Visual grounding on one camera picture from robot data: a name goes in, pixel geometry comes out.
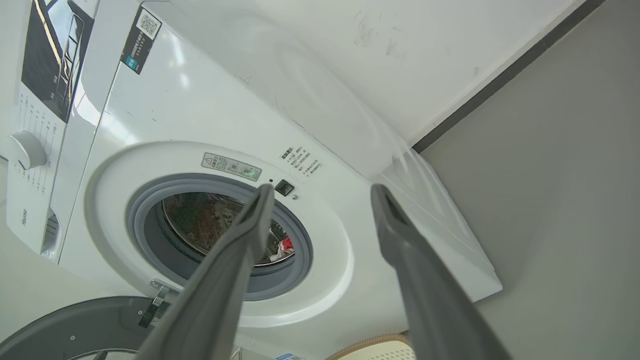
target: dark baseboard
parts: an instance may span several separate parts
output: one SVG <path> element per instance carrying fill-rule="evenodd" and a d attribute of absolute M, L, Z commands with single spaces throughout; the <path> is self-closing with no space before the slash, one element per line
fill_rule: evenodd
<path fill-rule="evenodd" d="M 553 30 L 549 31 L 545 37 L 531 47 L 524 55 L 519 57 L 511 66 L 498 75 L 491 83 L 485 86 L 477 94 L 475 94 L 464 105 L 460 106 L 451 116 L 447 117 L 440 125 L 428 133 L 424 138 L 420 139 L 414 146 L 413 150 L 418 153 L 424 151 L 429 145 L 439 139 L 450 128 L 464 119 L 472 111 L 474 111 L 483 102 L 489 99 L 493 94 L 500 90 L 506 83 L 511 81 L 516 75 L 529 66 L 535 59 L 547 51 L 553 44 L 565 36 L 580 21 L 584 20 L 593 10 L 604 3 L 605 0 L 586 0 L 582 5 L 575 9 L 565 20 L 560 22 Z"/>

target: metal hinge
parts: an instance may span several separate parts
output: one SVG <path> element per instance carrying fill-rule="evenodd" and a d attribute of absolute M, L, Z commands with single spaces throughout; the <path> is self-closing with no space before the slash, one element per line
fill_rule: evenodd
<path fill-rule="evenodd" d="M 149 326 L 157 327 L 167 307 L 169 307 L 169 305 L 175 301 L 178 294 L 180 294 L 178 289 L 158 279 L 151 280 L 149 285 L 158 290 L 158 295 L 156 295 L 138 323 L 139 326 L 144 328 Z"/>

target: white washing machine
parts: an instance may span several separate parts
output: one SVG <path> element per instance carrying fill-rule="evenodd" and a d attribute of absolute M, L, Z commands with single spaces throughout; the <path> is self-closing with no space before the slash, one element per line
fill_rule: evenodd
<path fill-rule="evenodd" d="M 31 5 L 12 125 L 7 221 L 35 252 L 114 295 L 180 291 L 271 183 L 294 250 L 266 249 L 236 343 L 320 359 L 407 330 L 382 183 L 472 300 L 502 288 L 433 169 L 251 2 L 58 3 Z"/>

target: gray floor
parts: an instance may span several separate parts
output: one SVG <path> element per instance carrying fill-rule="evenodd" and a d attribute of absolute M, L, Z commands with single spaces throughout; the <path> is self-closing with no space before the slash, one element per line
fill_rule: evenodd
<path fill-rule="evenodd" d="M 504 291 L 516 359 L 639 359 L 640 2 L 607 0 L 423 152 Z"/>

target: beige basket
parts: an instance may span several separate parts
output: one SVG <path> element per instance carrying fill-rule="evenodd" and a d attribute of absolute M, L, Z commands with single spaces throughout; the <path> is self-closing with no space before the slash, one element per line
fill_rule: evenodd
<path fill-rule="evenodd" d="M 327 360 L 415 360 L 409 341 L 400 334 L 383 335 L 355 343 Z"/>

